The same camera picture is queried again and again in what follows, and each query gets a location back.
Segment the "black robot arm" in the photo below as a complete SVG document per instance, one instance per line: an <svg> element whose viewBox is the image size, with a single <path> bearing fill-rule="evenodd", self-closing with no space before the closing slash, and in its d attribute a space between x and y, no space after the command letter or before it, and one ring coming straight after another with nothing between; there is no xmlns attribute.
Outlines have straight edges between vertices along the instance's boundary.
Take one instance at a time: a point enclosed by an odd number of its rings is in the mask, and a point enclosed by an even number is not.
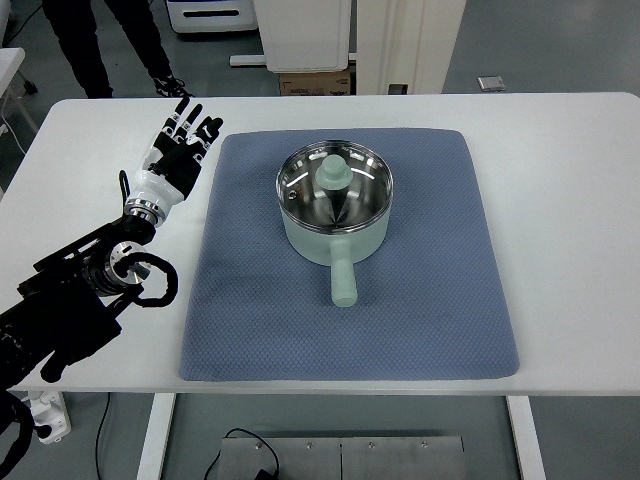
<svg viewBox="0 0 640 480"><path fill-rule="evenodd" d="M136 185L119 174L121 216L37 262L35 275L17 288L21 301L1 315L1 427L19 426L1 462L3 476L25 456L34 435L50 431L11 389L34 369L48 383L59 381L66 367L120 334L117 318L130 305L163 308L177 296L176 269L145 247L193 190L223 125L189 102L183 98L166 119Z"/></svg>

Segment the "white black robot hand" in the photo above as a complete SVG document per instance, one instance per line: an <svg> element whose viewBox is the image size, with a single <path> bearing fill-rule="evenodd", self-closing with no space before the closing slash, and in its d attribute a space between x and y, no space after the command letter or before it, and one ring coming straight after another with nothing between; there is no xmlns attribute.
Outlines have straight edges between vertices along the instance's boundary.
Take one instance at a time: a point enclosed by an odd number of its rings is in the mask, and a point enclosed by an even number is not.
<svg viewBox="0 0 640 480"><path fill-rule="evenodd" d="M125 195L126 216L161 226L171 209L193 190L202 160L218 138L223 119L206 116L192 128L203 107L196 104L186 112L189 102L188 97L180 100L160 130L167 136L158 136L151 144L134 176L131 192Z"/></svg>

